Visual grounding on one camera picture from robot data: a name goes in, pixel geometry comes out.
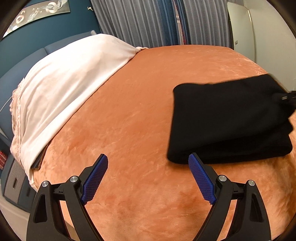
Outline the white door panel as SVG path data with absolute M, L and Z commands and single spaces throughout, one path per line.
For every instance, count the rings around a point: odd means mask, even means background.
M 237 3 L 227 3 L 234 50 L 255 62 L 255 37 L 249 10 Z

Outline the silver framed wall art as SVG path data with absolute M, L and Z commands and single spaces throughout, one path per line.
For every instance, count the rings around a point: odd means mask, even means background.
M 31 4 L 23 8 L 18 13 L 9 28 L 4 33 L 3 37 L 6 37 L 8 34 L 15 31 L 16 29 L 33 21 L 53 15 L 70 12 L 71 11 L 68 0 L 42 1 L 36 4 Z

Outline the white pillow sheet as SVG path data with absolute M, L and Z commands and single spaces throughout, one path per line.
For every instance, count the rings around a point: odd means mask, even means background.
M 112 35 L 72 42 L 38 61 L 12 93 L 10 151 L 36 188 L 32 165 L 71 116 L 141 47 Z

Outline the grey bedside cabinet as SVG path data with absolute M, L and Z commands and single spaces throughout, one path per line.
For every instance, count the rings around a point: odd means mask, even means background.
M 28 177 L 20 164 L 9 154 L 1 173 L 1 193 L 16 207 L 30 212 L 36 191 L 30 186 Z

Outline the blue upholstered headboard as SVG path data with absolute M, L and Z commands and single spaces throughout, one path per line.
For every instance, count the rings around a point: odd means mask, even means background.
M 15 66 L 13 66 L 6 74 L 1 77 L 1 140 L 6 145 L 10 145 L 13 139 L 13 131 L 11 127 L 11 114 L 9 105 L 11 103 L 11 95 L 20 83 L 20 81 L 27 75 L 29 70 L 41 59 L 47 55 L 61 49 L 68 44 L 86 38 L 92 35 L 96 35 L 94 30 L 90 32 L 81 33 L 65 39 L 56 41 L 52 44 L 47 45 L 30 54 Z

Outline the black pants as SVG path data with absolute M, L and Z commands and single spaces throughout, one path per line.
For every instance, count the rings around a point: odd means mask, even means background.
M 168 160 L 187 164 L 195 153 L 205 164 L 220 164 L 289 154 L 295 105 L 273 100 L 273 94 L 287 92 L 269 74 L 177 85 Z

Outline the grey pleated curtain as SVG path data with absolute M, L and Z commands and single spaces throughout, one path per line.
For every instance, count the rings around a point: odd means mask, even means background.
M 135 47 L 233 47 L 227 1 L 92 1 L 100 30 Z

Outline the orange plush bed blanket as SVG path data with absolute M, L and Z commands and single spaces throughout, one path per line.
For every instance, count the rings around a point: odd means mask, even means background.
M 210 204 L 185 165 L 167 160 L 173 88 L 265 74 L 232 49 L 184 45 L 138 52 L 55 135 L 37 186 L 63 183 L 106 154 L 86 209 L 104 240 L 192 240 Z

